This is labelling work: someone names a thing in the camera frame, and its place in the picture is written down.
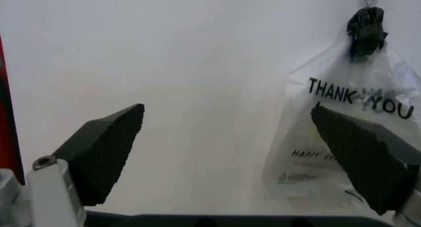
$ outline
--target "plastic bag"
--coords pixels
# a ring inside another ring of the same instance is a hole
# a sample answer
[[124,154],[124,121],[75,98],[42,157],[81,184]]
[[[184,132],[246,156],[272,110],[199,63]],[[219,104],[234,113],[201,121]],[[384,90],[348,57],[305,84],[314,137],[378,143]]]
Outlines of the plastic bag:
[[288,75],[285,105],[268,154],[263,181],[269,195],[362,201],[319,136],[311,109],[323,106],[383,125],[421,148],[418,75],[387,47],[363,62],[351,61],[347,41]]

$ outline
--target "white backdrop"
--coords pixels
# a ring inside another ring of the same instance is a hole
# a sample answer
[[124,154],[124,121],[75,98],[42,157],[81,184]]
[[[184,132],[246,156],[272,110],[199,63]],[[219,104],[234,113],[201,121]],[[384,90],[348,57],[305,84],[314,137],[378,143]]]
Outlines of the white backdrop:
[[[421,70],[420,0],[380,0]],[[282,78],[328,47],[357,0],[0,0],[25,171],[85,121],[146,105],[106,204],[125,214],[367,214],[265,200]]]

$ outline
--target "black foam pad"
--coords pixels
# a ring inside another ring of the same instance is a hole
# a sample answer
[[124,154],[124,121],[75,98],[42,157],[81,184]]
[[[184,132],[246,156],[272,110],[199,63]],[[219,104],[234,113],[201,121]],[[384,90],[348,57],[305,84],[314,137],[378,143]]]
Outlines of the black foam pad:
[[420,152],[381,125],[317,105],[312,120],[354,188],[379,215],[410,194]]
[[84,206],[104,203],[140,131],[144,106],[136,104],[85,123],[53,155],[69,163]]

